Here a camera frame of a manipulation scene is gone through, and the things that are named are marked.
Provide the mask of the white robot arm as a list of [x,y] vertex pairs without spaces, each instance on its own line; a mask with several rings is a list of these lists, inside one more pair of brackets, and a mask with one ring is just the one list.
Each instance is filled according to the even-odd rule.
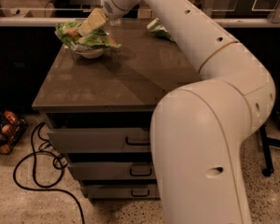
[[167,224],[252,224],[241,145],[270,116],[268,70],[189,0],[101,0],[115,20],[150,6],[200,81],[167,93],[150,126],[152,160]]

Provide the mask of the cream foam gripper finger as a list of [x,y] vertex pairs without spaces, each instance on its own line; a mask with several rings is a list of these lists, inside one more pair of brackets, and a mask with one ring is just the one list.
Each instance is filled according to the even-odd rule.
[[89,17],[78,27],[78,33],[82,36],[92,33],[95,29],[104,26],[107,22],[107,16],[100,8],[95,8]]

